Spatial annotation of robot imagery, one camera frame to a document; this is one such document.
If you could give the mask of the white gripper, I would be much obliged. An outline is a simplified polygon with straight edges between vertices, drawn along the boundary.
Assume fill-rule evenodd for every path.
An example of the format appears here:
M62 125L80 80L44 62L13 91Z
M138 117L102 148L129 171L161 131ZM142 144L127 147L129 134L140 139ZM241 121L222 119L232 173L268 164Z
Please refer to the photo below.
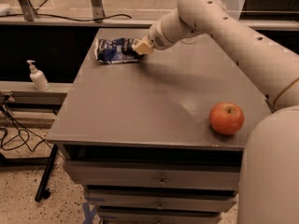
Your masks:
M132 48L139 55L148 55L153 52L153 48L165 50L174 45L169 41L163 31L162 20L157 20L149 28L148 37L136 39L133 42Z

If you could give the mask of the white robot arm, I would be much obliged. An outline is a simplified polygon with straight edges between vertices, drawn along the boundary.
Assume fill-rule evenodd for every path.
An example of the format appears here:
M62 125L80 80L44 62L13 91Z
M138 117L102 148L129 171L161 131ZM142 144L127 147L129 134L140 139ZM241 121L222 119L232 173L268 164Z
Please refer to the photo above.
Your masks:
M299 56L232 18L221 0L178 0L134 51L150 54L201 33L213 38L276 109L246 143L237 224L298 224Z

